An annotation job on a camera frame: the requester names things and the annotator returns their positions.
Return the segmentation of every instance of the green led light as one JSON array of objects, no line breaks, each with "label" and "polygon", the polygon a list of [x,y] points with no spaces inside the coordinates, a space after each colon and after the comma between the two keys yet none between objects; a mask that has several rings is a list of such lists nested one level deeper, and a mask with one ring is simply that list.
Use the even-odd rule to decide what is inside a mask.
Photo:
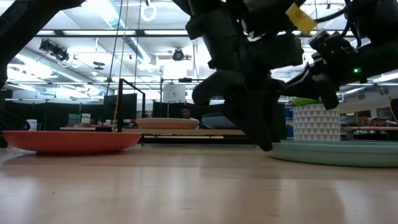
[{"label": "green led light", "polygon": [[360,68],[354,68],[353,72],[354,73],[359,73],[359,72],[361,72],[361,69]]}]

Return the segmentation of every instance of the fluorescent light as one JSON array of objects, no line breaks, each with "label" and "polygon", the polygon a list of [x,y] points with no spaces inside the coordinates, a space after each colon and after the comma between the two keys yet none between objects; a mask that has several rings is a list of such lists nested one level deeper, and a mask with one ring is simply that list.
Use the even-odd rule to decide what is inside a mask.
[{"label": "fluorescent light", "polygon": [[150,63],[144,62],[144,63],[139,64],[139,65],[137,66],[137,68],[138,68],[139,70],[141,70],[141,71],[144,71],[144,70],[158,70],[158,69],[159,69],[159,66],[157,66],[157,65],[152,65],[152,64],[150,64]]},{"label": "fluorescent light", "polygon": [[13,99],[13,98],[7,98],[6,101],[102,101],[102,99],[56,99],[56,98]]},{"label": "fluorescent light", "polygon": [[347,84],[348,86],[373,86],[373,85],[375,85],[375,84],[373,84],[373,83],[350,83],[350,84]]},{"label": "fluorescent light", "polygon": [[40,30],[37,35],[55,35],[53,30]]},{"label": "fluorescent light", "polygon": [[136,31],[134,30],[65,30],[63,33],[65,35],[136,35]]},{"label": "fluorescent light", "polygon": [[357,92],[359,90],[363,90],[363,89],[365,89],[365,87],[355,88],[353,90],[348,90],[347,92],[344,92],[343,94],[351,94],[351,93],[355,93],[355,92]]},{"label": "fluorescent light", "polygon": [[27,90],[27,91],[36,91],[35,88],[28,86],[28,85],[24,85],[24,84],[18,84],[18,85],[13,85],[13,84],[7,84],[8,86],[14,87],[14,88],[20,88],[22,90]]},{"label": "fluorescent light", "polygon": [[48,85],[48,82],[8,82],[10,84],[25,84],[25,85]]},{"label": "fluorescent light", "polygon": [[73,83],[71,83],[71,82],[55,82],[55,83],[52,83],[53,85],[87,85],[88,83],[87,82],[78,82],[78,83],[75,83],[75,82],[73,82]]},{"label": "fluorescent light", "polygon": [[380,86],[398,86],[398,83],[378,83]]},{"label": "fluorescent light", "polygon": [[186,30],[145,30],[146,35],[188,35]]},{"label": "fluorescent light", "polygon": [[394,80],[396,78],[398,78],[398,73],[393,73],[393,74],[383,75],[380,78],[374,79],[373,82],[374,83],[386,82],[386,81]]},{"label": "fluorescent light", "polygon": [[[93,83],[93,85],[107,85],[108,83],[107,82],[96,82],[96,83]],[[119,83],[118,82],[111,82],[111,83],[109,83],[110,85],[118,85]]]}]

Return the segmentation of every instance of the light blue plate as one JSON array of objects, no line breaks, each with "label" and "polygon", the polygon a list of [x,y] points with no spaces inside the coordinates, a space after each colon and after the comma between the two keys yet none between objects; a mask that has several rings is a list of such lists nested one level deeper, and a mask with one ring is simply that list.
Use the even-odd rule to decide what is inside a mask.
[{"label": "light blue plate", "polygon": [[398,143],[380,141],[282,141],[269,156],[333,166],[398,167]]},{"label": "light blue plate", "polygon": [[201,121],[210,129],[236,129],[235,124],[221,113],[203,115]]}]

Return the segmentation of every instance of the wooden tabletop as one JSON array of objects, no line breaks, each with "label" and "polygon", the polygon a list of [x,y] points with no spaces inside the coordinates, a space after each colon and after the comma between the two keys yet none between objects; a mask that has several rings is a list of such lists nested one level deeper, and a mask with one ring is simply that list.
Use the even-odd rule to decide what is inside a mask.
[{"label": "wooden tabletop", "polygon": [[92,127],[61,127],[61,131],[95,131]]},{"label": "wooden tabletop", "polygon": [[159,134],[159,135],[191,135],[191,136],[222,136],[244,135],[241,130],[219,129],[123,129],[125,133]]},{"label": "wooden tabletop", "polygon": [[103,156],[0,153],[1,224],[396,224],[397,169],[270,159],[243,146]]},{"label": "wooden tabletop", "polygon": [[398,127],[342,127],[344,131],[398,131]]}]

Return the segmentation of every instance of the yellow tag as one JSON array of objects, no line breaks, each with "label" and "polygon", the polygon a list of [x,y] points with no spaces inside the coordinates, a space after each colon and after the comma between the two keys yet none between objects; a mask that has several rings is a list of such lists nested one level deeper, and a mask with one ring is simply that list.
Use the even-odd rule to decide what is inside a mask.
[{"label": "yellow tag", "polygon": [[286,15],[290,21],[301,30],[303,34],[309,34],[310,31],[317,25],[305,12],[303,12],[296,3],[293,3],[286,11]]}]

